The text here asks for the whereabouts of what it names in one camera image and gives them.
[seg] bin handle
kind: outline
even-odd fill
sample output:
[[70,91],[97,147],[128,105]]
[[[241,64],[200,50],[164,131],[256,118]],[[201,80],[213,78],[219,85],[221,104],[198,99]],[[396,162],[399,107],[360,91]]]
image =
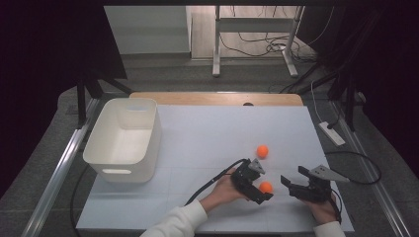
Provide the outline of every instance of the bin handle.
[[138,105],[132,105],[132,106],[127,106],[126,107],[127,111],[130,112],[147,112],[148,111],[148,107],[145,106],[138,106]]
[[130,170],[103,169],[102,171],[105,174],[117,174],[117,175],[129,175],[131,173]]

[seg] white sleeve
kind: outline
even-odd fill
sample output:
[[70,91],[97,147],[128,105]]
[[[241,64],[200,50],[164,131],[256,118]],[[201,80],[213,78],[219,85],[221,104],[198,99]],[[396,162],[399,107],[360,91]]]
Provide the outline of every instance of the white sleeve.
[[141,237],[193,237],[195,229],[207,221],[208,216],[196,199],[183,207],[175,207],[163,219],[147,229]]
[[316,237],[345,237],[338,221],[325,223],[314,227]]

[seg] white plastic bin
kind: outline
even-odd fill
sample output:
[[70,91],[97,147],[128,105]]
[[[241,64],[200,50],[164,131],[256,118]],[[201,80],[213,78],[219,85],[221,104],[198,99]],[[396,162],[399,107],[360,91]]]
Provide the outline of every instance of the white plastic bin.
[[108,182],[147,182],[154,174],[160,138],[155,101],[113,99],[101,111],[83,158]]

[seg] orange ball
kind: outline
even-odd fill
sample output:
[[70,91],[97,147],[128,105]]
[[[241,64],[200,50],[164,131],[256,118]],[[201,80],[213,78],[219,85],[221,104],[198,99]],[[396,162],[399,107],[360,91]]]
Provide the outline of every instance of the orange ball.
[[273,194],[274,193],[274,188],[272,188],[271,183],[269,183],[268,181],[264,181],[260,184],[259,186],[259,190],[262,193],[269,193],[269,194]]
[[260,158],[265,158],[269,153],[268,146],[266,146],[266,145],[258,146],[258,149],[257,149],[256,153],[258,154],[258,156]]

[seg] human hand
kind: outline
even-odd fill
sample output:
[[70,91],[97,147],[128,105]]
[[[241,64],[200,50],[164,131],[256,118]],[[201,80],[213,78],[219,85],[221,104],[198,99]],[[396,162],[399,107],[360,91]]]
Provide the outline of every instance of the human hand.
[[[336,197],[333,194],[332,199],[336,202]],[[329,223],[332,221],[337,221],[335,209],[333,208],[330,201],[327,200],[325,202],[319,203],[303,199],[301,199],[301,201],[308,205],[308,208],[310,208],[311,213],[314,215],[314,218],[316,219],[319,225]]]
[[209,213],[215,207],[229,203],[239,198],[247,198],[247,196],[240,193],[231,182],[230,175],[235,171],[231,168],[225,175],[223,175],[215,184],[212,192],[200,200],[206,213]]

